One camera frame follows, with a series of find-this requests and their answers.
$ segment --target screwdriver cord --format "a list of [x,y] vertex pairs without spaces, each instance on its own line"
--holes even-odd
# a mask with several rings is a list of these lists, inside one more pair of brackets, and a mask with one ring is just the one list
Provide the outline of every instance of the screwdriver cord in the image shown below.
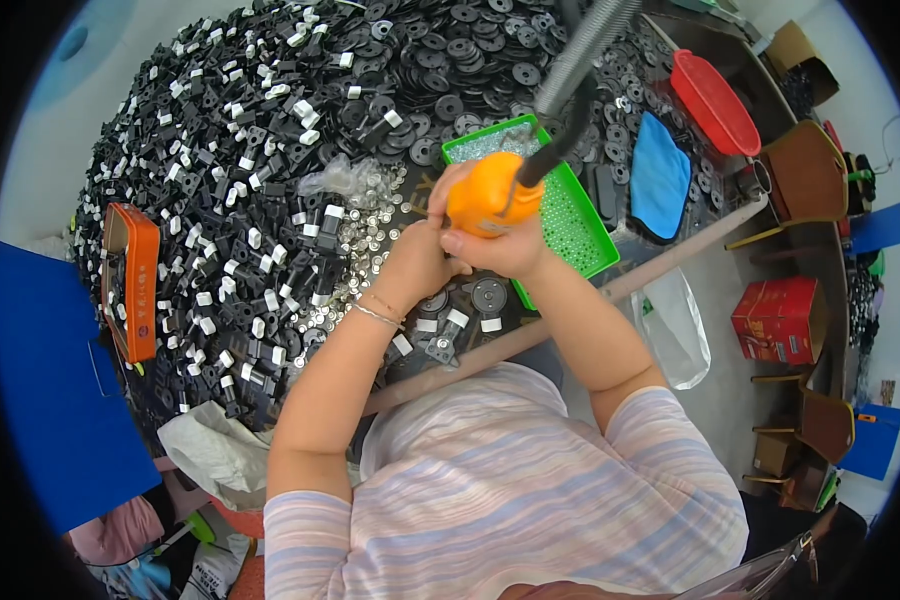
[[[581,21],[580,4],[577,0],[560,0],[560,14],[567,35],[572,37]],[[597,81],[593,78],[592,69],[583,78],[574,92],[573,106],[570,112],[570,123],[564,132],[545,144],[523,161],[516,174],[516,183],[524,187],[534,187],[548,173],[557,168],[564,156],[569,153],[577,140],[590,125],[590,106],[597,95]]]

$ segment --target orange box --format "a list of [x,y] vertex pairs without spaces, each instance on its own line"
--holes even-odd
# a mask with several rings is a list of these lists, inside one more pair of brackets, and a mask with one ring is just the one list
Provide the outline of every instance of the orange box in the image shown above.
[[[104,317],[117,341],[117,349],[128,363],[156,356],[156,259],[160,252],[160,228],[132,204],[110,202],[103,221],[103,249],[108,254],[126,250],[126,281],[123,306],[126,330],[106,313]],[[114,269],[103,261],[100,301],[106,305]]]
[[790,365],[817,362],[827,320],[820,282],[802,275],[750,283],[730,315],[744,357]]

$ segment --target plastic bag of washers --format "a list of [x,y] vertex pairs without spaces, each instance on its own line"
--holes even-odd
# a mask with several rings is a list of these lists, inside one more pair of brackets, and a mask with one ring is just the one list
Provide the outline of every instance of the plastic bag of washers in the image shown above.
[[679,267],[630,294],[633,324],[674,390],[710,371],[710,345],[690,285]]
[[375,158],[364,158],[351,165],[348,156],[341,152],[319,173],[301,178],[296,190],[301,196],[332,192],[346,198],[348,209],[371,209],[381,199],[390,197],[390,177]]

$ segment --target woman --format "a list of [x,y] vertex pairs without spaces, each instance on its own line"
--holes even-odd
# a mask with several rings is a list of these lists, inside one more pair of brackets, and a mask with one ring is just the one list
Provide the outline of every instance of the woman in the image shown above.
[[[732,478],[636,330],[544,244],[540,219],[493,240],[440,229],[471,168],[447,168],[429,220],[407,227],[285,400],[266,596],[669,597],[737,566],[747,522]],[[396,324],[471,267],[526,286],[599,431],[567,417],[552,381],[502,363],[378,415],[351,488],[345,452]]]

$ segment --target chair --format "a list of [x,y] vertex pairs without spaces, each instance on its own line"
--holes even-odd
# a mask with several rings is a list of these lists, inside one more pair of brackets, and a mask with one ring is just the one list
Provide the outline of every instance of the chair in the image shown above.
[[764,148],[770,206],[778,225],[724,246],[735,250],[799,223],[839,221],[847,215],[847,163],[830,136],[813,121],[800,121]]
[[796,381],[802,395],[798,427],[753,427],[755,433],[792,433],[816,450],[826,462],[836,465],[853,446],[855,429],[853,408],[840,398],[830,397],[807,387],[812,371],[780,376],[755,376],[750,381]]
[[264,537],[263,510],[230,510],[217,498],[211,496],[210,503],[219,511],[223,519],[237,533],[250,538],[246,558],[237,573],[237,579],[230,587],[227,600],[262,600],[264,597],[264,557],[255,556],[257,540]]

